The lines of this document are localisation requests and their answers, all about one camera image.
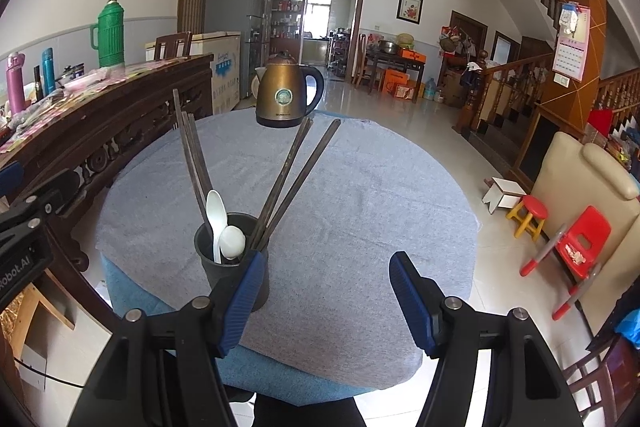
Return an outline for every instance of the cable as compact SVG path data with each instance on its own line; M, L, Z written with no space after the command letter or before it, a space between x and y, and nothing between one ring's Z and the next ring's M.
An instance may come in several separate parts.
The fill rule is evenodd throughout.
M18 360L15 357L14 357L14 360L17 363L19 363L22 367L26 367L27 369L29 369L29 371L33 371L34 373L36 373L37 375L40 375L41 377L50 378L51 380L55 380L56 382L64 383L66 385L70 385L72 387L77 387L79 389L84 389L84 385L78 385L76 383L71 383L71 382L68 382L68 381L65 381L65 380L60 380L60 378L52 377L51 375L47 375L46 373L41 373L37 369L34 369L33 367L31 367L31 365L25 364L22 360Z

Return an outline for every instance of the small white stool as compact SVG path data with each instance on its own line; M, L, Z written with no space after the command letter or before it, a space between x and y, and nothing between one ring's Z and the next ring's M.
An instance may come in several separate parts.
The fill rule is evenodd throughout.
M494 184L482 198L482 203L489 203L489 214L500 208L513 208L527 193L516 182L492 178Z

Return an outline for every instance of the framed picture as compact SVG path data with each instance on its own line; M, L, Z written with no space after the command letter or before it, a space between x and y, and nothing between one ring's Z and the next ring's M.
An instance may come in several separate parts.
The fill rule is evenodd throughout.
M422 15L422 0L400 0L398 2L396 19L420 24L420 15Z

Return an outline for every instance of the black cup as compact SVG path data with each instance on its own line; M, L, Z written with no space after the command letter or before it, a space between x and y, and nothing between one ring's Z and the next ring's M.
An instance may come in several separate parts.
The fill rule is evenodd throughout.
M226 214L226 220L228 225L233 225L234 227L238 227L242 230L242 233L248 238L251 236L254 231L255 225L258 220L254 216L250 216L249 214L243 214L242 212L230 212ZM238 264L218 264L214 263L212 256L212 244L211 238L209 237L209 232L207 232L204 223L199 227L193 236L193 243L196 247L196 252L200 256L200 261L202 262L202 267L204 268L204 272L207 274L207 280L209 281L209 286L211 289L222 279L228 275L231 275L232 270L239 269ZM264 303L267 302L267 297L269 297L269 250L268 250L269 242L267 241L267 245L262 249L262 255L265 259L264 265L264 277L262 279L262 286L260 286L260 291L258 291L258 296L255 298L254 307L252 312L255 312L264 306Z

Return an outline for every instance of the green thermos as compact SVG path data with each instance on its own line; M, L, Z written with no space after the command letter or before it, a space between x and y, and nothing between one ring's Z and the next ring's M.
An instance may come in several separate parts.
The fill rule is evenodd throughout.
M98 28L98 45L94 30ZM117 0L110 0L98 15L98 23L89 26L91 47L98 50L101 68L124 63L124 8Z

